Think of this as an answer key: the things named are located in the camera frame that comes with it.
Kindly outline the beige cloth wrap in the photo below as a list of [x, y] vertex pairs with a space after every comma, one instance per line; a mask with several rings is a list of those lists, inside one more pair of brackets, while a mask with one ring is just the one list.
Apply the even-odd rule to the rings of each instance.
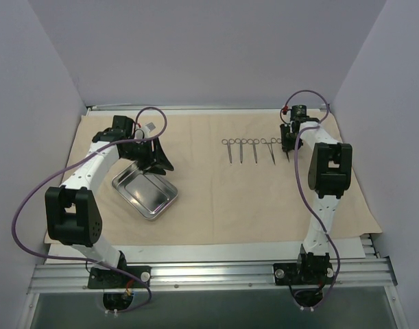
[[274, 146], [273, 164], [266, 145], [232, 146], [229, 164], [223, 138], [276, 138], [280, 121], [275, 113], [144, 114], [142, 123], [165, 129], [161, 145], [174, 167], [166, 176], [178, 198], [155, 221], [145, 220], [114, 188], [112, 179], [128, 162], [117, 162], [98, 189], [95, 200], [103, 221], [103, 236], [114, 245], [207, 245], [301, 241], [309, 227], [307, 203], [313, 192], [307, 183], [311, 149], [303, 146], [298, 161], [287, 161]]

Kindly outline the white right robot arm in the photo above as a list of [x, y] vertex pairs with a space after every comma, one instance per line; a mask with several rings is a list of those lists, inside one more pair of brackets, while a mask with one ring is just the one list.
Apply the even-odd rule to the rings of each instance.
[[350, 187], [352, 175], [352, 145], [341, 143], [320, 125], [320, 120], [309, 116], [295, 116], [280, 126], [282, 150], [298, 155], [301, 145], [312, 150], [307, 182], [314, 192], [313, 204], [309, 205], [302, 191], [299, 168], [295, 166], [295, 178], [300, 196], [311, 213], [309, 229], [301, 245], [298, 262], [294, 266], [295, 277], [304, 283], [317, 276], [332, 278], [330, 263], [333, 244], [329, 234], [340, 199]]

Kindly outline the steel surgical scissors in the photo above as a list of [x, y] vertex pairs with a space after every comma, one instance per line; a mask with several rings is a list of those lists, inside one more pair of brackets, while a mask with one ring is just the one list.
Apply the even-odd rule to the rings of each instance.
[[235, 144], [235, 140], [233, 138], [223, 138], [222, 144], [226, 146], [227, 153], [228, 153], [228, 161], [229, 164], [232, 164], [232, 145]]

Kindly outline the steel curved scissors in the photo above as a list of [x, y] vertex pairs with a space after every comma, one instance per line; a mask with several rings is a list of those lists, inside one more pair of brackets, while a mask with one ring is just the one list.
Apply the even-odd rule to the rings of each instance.
[[243, 164], [243, 155], [244, 155], [244, 146], [248, 144], [248, 139], [246, 138], [236, 138], [235, 143], [239, 146], [239, 162]]

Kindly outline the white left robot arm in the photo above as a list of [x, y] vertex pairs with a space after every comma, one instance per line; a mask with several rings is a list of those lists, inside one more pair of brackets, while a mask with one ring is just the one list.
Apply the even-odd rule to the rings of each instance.
[[128, 279], [125, 256], [102, 235], [103, 222], [95, 200], [109, 170], [121, 159], [136, 163], [143, 173], [165, 175], [174, 167], [154, 134], [153, 123], [115, 115], [112, 125], [97, 132], [80, 166], [59, 187], [45, 193], [47, 232], [51, 239], [68, 245], [104, 269], [112, 287]]

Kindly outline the steel surgical forceps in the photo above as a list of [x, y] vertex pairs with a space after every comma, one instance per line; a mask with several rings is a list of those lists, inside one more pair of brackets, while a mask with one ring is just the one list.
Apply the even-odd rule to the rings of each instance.
[[271, 159], [272, 159], [272, 162], [275, 165], [276, 164], [276, 160], [275, 160], [275, 157], [274, 157], [273, 145], [278, 143], [278, 139], [277, 138], [274, 138], [274, 137], [272, 137], [269, 140], [267, 140], [266, 138], [262, 138], [260, 140], [260, 143], [267, 146], [267, 148], [269, 150], [269, 153], [270, 153], [270, 156], [271, 156]]

